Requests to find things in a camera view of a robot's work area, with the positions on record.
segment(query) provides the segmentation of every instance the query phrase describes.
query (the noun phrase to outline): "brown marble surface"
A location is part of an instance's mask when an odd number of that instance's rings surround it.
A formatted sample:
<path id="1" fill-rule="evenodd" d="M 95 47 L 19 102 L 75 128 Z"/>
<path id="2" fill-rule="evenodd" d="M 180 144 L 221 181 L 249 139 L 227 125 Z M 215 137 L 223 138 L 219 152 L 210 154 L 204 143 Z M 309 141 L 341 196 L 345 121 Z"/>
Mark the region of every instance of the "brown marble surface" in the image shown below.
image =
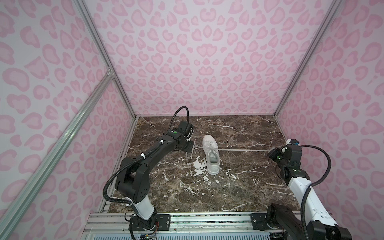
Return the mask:
<path id="1" fill-rule="evenodd" d="M 177 117 L 173 127 L 178 125 Z M 168 128 L 170 117 L 140 117 L 128 151 L 135 156 L 154 144 Z M 273 116 L 190 117 L 196 141 L 192 157 L 175 151 L 165 156 L 150 174 L 149 198 L 158 212 L 265 211 L 269 204 L 300 207 L 293 193 L 275 174 L 266 152 L 220 151 L 220 172 L 206 171 L 202 139 L 212 135 L 219 149 L 270 149 L 284 145 Z M 109 212 L 126 212 L 112 203 Z"/>

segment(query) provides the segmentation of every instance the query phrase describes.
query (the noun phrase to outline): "pink patterned wall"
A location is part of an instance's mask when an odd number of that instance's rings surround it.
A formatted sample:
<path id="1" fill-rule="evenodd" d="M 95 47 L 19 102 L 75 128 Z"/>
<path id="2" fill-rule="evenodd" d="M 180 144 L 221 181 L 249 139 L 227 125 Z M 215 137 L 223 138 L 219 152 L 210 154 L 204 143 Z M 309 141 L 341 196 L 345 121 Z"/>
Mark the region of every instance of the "pink patterned wall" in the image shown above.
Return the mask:
<path id="1" fill-rule="evenodd" d="M 98 208 L 131 121 L 110 83 L 10 239 L 80 238 L 89 214 Z"/>
<path id="2" fill-rule="evenodd" d="M 383 1 L 347 0 L 278 117 L 288 138 L 332 158 L 316 188 L 354 240 L 383 239 Z M 326 161 L 305 149 L 303 167 L 319 179 Z"/>
<path id="3" fill-rule="evenodd" d="M 71 0 L 0 6 L 1 217 L 106 69 Z"/>
<path id="4" fill-rule="evenodd" d="M 136 114 L 273 113 L 331 0 L 86 0 Z"/>

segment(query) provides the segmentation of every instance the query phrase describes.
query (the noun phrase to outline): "shoe insole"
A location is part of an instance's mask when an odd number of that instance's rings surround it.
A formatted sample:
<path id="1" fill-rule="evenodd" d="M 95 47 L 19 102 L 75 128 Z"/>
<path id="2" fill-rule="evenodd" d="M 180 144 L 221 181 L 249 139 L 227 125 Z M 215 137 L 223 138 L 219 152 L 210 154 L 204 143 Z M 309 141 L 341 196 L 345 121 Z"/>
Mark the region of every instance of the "shoe insole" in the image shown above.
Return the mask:
<path id="1" fill-rule="evenodd" d="M 214 153 L 209 154 L 209 161 L 211 163 L 217 163 L 217 157 Z"/>

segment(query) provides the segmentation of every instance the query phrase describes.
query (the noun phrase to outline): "white sneaker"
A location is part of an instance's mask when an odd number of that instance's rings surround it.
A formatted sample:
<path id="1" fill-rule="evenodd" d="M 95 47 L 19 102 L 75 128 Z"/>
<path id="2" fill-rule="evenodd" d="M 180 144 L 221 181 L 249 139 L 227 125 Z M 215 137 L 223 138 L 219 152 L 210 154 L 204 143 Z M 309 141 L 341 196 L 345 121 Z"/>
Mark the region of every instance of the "white sneaker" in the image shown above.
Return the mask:
<path id="1" fill-rule="evenodd" d="M 218 156 L 218 146 L 211 135 L 205 135 L 203 138 L 203 150 L 207 157 L 207 171 L 211 175 L 218 174 L 220 170 L 220 158 Z"/>

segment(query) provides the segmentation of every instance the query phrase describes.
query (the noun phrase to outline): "black mounting plate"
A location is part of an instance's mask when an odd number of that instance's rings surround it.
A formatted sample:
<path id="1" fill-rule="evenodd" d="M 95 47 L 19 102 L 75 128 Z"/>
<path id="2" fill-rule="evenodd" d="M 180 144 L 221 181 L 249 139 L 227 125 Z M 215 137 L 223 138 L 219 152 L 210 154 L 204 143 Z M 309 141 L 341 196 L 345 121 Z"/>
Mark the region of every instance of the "black mounting plate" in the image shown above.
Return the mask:
<path id="1" fill-rule="evenodd" d="M 170 215 L 169 214 L 157 214 L 156 221 L 159 222 L 158 231 L 169 231 L 170 226 Z M 133 220 L 132 222 L 132 231 L 146 231 L 141 226 L 138 226 L 138 221 Z"/>
<path id="2" fill-rule="evenodd" d="M 266 214 L 251 214 L 251 223 L 253 230 L 260 230 L 260 231 L 265 231 L 269 230 L 270 228 L 266 224 L 266 219 L 265 219 Z"/>

